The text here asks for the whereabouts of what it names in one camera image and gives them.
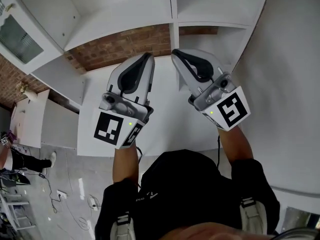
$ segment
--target floor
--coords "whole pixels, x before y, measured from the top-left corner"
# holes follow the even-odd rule
[[[88,205],[88,197],[95,197],[101,204],[103,192],[113,183],[113,158],[77,156],[77,150],[44,146],[41,149],[26,149],[36,158],[49,158],[56,151],[57,158],[53,168],[47,170],[47,179],[52,189],[52,198],[57,198],[57,190],[67,193],[67,199],[61,203],[53,201],[57,209],[54,213],[49,198],[48,181],[38,175],[25,175],[31,185],[11,188],[22,194],[30,202],[30,209],[25,212],[36,224],[35,228],[22,230],[26,240],[91,240],[94,239],[94,228],[99,217],[99,211],[92,210]],[[204,155],[217,161],[217,149],[204,151]],[[144,156],[139,164],[140,177],[157,156]],[[231,175],[231,167],[226,156],[221,152],[221,174]]]

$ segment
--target cabinet knob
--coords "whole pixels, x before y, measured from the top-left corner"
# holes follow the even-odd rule
[[[13,6],[14,6],[13,3],[9,4],[9,5],[5,8],[5,11],[8,12],[8,11],[11,9],[11,7],[13,7]]]

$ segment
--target white vase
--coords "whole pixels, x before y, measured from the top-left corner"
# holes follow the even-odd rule
[[[35,102],[38,98],[38,94],[36,94],[33,90],[26,89],[24,94],[30,99],[30,101]]]

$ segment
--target gray wall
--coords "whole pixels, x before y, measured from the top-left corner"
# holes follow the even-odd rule
[[[0,107],[0,132],[9,130],[10,119],[10,112]]]
[[[308,193],[320,193],[319,8],[320,0],[267,0],[234,71],[252,113],[242,128],[269,183]],[[294,198],[293,207],[315,206]]]

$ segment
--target person's leg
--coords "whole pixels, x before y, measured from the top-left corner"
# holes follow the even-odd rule
[[[14,170],[27,168],[38,173],[41,173],[44,168],[49,168],[52,165],[49,159],[40,160],[31,155],[24,155],[18,151],[12,151],[12,160],[12,169]]]

